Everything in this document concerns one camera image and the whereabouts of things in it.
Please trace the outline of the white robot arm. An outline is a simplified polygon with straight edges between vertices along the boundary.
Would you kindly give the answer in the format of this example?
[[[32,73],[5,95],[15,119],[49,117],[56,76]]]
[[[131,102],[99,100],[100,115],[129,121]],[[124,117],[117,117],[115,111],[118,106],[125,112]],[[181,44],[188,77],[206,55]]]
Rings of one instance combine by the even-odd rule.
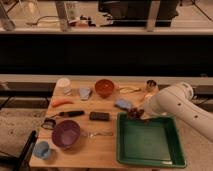
[[[213,142],[213,114],[193,104],[193,96],[193,88],[180,82],[146,97],[143,109],[150,116],[173,114]]]

